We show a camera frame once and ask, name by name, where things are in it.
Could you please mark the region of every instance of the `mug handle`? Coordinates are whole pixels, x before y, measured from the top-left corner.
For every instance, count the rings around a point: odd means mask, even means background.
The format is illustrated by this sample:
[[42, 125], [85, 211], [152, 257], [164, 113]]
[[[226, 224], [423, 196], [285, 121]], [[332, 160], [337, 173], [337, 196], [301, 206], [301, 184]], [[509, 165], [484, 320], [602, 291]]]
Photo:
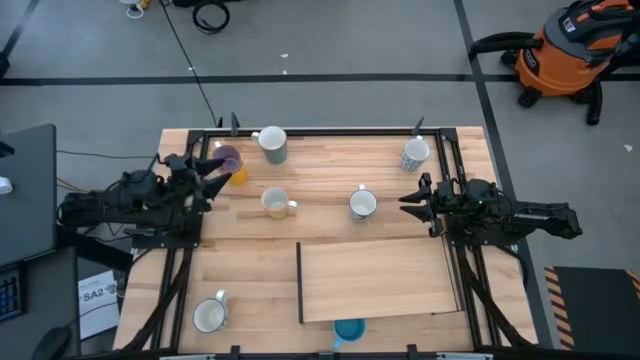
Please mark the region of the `mug handle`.
[[336, 338], [336, 341], [333, 343], [333, 352], [337, 352], [340, 349], [340, 345], [342, 345], [342, 339]]
[[298, 202], [297, 201], [289, 201], [287, 203], [288, 209], [287, 209], [287, 213], [289, 215], [295, 215], [298, 213]]
[[216, 293], [216, 300], [220, 301], [223, 304], [227, 303], [227, 292], [224, 290], [218, 290]]

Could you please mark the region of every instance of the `mug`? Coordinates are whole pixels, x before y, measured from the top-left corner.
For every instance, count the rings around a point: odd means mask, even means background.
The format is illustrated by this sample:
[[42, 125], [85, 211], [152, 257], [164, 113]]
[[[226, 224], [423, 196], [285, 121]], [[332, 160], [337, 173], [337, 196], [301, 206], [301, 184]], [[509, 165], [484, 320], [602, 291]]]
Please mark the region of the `mug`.
[[290, 201], [287, 192], [278, 187], [268, 188], [262, 193], [262, 207], [274, 219], [295, 215], [298, 203]]
[[272, 164], [281, 164], [287, 160], [287, 133], [277, 126], [267, 126], [251, 138], [260, 145], [267, 160]]
[[345, 342], [355, 342], [362, 338], [367, 330], [367, 320], [348, 319], [333, 322], [333, 334], [336, 340], [333, 343], [333, 351], [338, 351], [340, 345]]
[[228, 322], [229, 308], [224, 290], [218, 290], [213, 299], [203, 300], [193, 312], [193, 324], [203, 333], [218, 331], [227, 326]]
[[378, 207], [378, 199], [363, 184], [358, 185], [358, 190], [351, 194], [349, 210], [351, 218], [356, 221], [365, 221], [373, 215]]
[[215, 142], [216, 149], [213, 151], [214, 159], [224, 159], [220, 166], [222, 172], [230, 172], [231, 185], [242, 185], [247, 181], [247, 169], [244, 167], [240, 152], [231, 145], [222, 145], [220, 141]]
[[418, 135], [404, 144], [400, 166], [405, 171], [416, 171], [424, 164], [430, 153], [429, 145], [422, 140], [422, 136]]

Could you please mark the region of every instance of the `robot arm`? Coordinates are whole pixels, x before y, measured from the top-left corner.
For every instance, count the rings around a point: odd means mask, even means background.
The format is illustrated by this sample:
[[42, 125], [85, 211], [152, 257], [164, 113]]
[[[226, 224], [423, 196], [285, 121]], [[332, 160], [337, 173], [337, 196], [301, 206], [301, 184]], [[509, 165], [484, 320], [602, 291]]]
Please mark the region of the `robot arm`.
[[422, 206], [401, 206], [400, 209], [422, 222], [431, 222], [429, 234], [440, 236], [444, 230], [444, 215], [449, 232], [457, 233], [466, 243], [512, 245], [520, 238], [542, 229], [551, 235], [573, 239], [582, 234], [578, 218], [568, 204], [543, 204], [510, 199], [495, 183], [472, 179], [462, 184], [462, 192], [455, 194], [453, 181], [437, 184], [431, 190], [431, 176], [422, 174], [419, 190], [399, 200], [420, 203]]
[[231, 177], [224, 174], [203, 179], [223, 162], [199, 160], [188, 154], [169, 155], [161, 162], [171, 170], [166, 181], [151, 167], [124, 173], [104, 191], [67, 194], [58, 220], [63, 226], [74, 228], [103, 222], [134, 224], [138, 229], [128, 229], [127, 234], [185, 237], [199, 229], [200, 215], [211, 210], [208, 200], [213, 200]]

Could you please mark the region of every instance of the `vacuum hose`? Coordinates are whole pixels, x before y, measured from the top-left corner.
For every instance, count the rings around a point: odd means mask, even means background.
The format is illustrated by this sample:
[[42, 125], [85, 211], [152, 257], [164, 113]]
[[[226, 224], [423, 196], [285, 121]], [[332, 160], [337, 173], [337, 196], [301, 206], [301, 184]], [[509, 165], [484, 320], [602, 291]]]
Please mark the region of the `vacuum hose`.
[[482, 38], [469, 47], [469, 59], [473, 60], [477, 54], [520, 49], [540, 49], [544, 42], [534, 39], [533, 33], [506, 32]]

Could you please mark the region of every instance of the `blue mug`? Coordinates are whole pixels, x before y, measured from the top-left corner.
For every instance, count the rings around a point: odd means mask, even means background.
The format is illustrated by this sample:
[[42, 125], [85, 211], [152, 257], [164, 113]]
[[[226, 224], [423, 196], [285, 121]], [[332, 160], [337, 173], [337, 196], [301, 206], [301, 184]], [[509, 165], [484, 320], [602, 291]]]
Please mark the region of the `blue mug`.
[[336, 320], [333, 322], [333, 333], [336, 341], [333, 343], [333, 351], [338, 351], [344, 342], [355, 342], [362, 338], [367, 330], [367, 320], [348, 319]]

